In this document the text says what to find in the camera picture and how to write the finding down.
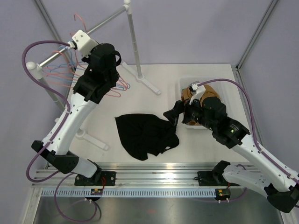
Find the black cloth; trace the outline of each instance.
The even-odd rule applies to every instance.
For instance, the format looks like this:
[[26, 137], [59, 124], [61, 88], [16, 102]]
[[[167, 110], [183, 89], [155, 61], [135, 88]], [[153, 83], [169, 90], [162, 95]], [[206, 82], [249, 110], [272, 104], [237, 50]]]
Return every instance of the black cloth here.
[[121, 144], [138, 160], [155, 156], [179, 145], [176, 126], [153, 114], [126, 114], [115, 118]]

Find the white table surface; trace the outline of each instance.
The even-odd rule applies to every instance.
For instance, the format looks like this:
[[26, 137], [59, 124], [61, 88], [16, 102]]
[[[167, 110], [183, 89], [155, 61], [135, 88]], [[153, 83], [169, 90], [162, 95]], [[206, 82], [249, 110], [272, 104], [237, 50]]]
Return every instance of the white table surface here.
[[[209, 130], [187, 129], [178, 123], [177, 136], [180, 144], [157, 157], [148, 154], [148, 159], [139, 161], [130, 156], [121, 145], [117, 132], [115, 117], [129, 113], [149, 113], [161, 119], [163, 112], [171, 109], [175, 101], [179, 100], [178, 80], [184, 75], [228, 78], [235, 80], [230, 64], [153, 64], [142, 65], [142, 73], [162, 93], [157, 96], [135, 78], [121, 65], [117, 67], [119, 74], [131, 85], [127, 91], [120, 91], [121, 97], [105, 96], [100, 104], [89, 114], [81, 128], [91, 136], [109, 145], [104, 151], [85, 140], [74, 138], [70, 150], [83, 158], [94, 162], [110, 163], [201, 163], [219, 162], [246, 162], [247, 160], [231, 149], [218, 143]], [[236, 86], [223, 83], [229, 97], [233, 112], [229, 116], [240, 121], [247, 128], [243, 105]]]

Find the plastic bin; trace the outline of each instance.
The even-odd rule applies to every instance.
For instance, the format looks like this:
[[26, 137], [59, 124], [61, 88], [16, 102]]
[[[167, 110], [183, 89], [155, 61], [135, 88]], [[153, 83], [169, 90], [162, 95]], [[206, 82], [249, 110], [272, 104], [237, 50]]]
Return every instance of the plastic bin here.
[[[202, 83], [202, 82], [206, 82], [206, 81], [209, 81], [209, 80], [212, 80], [212, 79], [217, 79], [217, 78], [216, 77], [196, 77], [196, 76], [186, 76], [186, 77], [180, 78], [179, 82], [178, 82], [178, 87], [179, 87], [178, 92], [179, 92], [180, 95], [178, 96], [178, 98], [179, 99], [181, 98], [182, 90], [187, 88], [191, 83], [196, 82], [196, 81]], [[232, 111], [232, 108], [229, 104], [228, 96], [226, 94], [223, 83], [222, 82], [213, 82], [213, 83], [210, 83], [208, 85], [210, 85], [219, 94], [219, 96], [221, 98], [221, 102], [226, 105], [227, 113], [230, 114], [231, 111]], [[186, 128], [191, 128], [191, 129], [206, 129], [205, 127], [203, 127], [201, 125], [187, 125], [187, 124], [185, 124], [185, 127]]]

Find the brown object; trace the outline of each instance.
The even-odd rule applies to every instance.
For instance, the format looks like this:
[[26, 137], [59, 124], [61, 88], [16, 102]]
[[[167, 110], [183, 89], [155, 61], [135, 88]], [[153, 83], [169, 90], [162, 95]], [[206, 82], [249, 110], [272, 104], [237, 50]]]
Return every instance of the brown object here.
[[[202, 102], [208, 97], [217, 97], [218, 99], [221, 99], [219, 94], [211, 86], [206, 84], [206, 85], [204, 85], [204, 87], [205, 87], [206, 91], [202, 95], [202, 97], [199, 99], [201, 106], [202, 106]], [[191, 99], [191, 97], [192, 97], [192, 93], [189, 90], [189, 88], [185, 88], [182, 90], [182, 94], [181, 94], [182, 101], [189, 100], [189, 99]], [[193, 125], [201, 125], [201, 124], [198, 124], [195, 121], [190, 121], [187, 125], [193, 126]]]

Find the robotic arm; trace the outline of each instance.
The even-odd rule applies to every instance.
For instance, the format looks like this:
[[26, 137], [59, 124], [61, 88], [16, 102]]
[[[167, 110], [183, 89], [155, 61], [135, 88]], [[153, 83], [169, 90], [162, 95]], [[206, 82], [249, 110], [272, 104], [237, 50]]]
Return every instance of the robotic arm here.
[[[50, 133], [42, 141], [34, 141], [31, 147], [39, 152], [46, 143], [50, 142], [41, 156], [60, 172], [83, 175], [92, 184], [99, 181], [101, 168], [90, 160], [74, 155], [69, 151], [69, 147], [87, 115], [99, 104], [104, 95], [116, 86], [119, 79], [116, 66], [121, 63], [121, 56], [113, 45], [98, 44], [82, 30], [79, 30], [72, 39], [73, 41], [68, 43], [71, 48], [80, 51], [83, 55], [82, 61], [87, 62], [88, 67], [73, 88], [71, 111], [65, 110]], [[69, 113], [69, 116], [55, 138], [50, 141], [63, 121], [64, 113]]]
[[229, 149], [245, 157], [262, 174], [252, 173], [242, 168], [221, 161], [213, 169], [213, 178], [217, 183], [223, 180], [236, 183], [267, 197], [268, 201], [278, 210], [290, 212], [299, 200], [299, 185], [286, 176], [272, 161], [265, 157], [267, 154], [275, 163], [283, 167], [297, 178], [298, 172], [290, 169], [263, 146], [263, 153], [256, 147], [249, 130], [240, 122], [228, 117], [226, 106], [217, 97], [207, 97], [202, 100], [205, 87], [193, 84], [190, 86], [192, 98], [187, 101], [177, 101], [173, 109], [164, 116], [173, 124], [178, 123], [178, 116], [184, 113], [182, 123], [195, 121], [212, 131], [213, 137]]

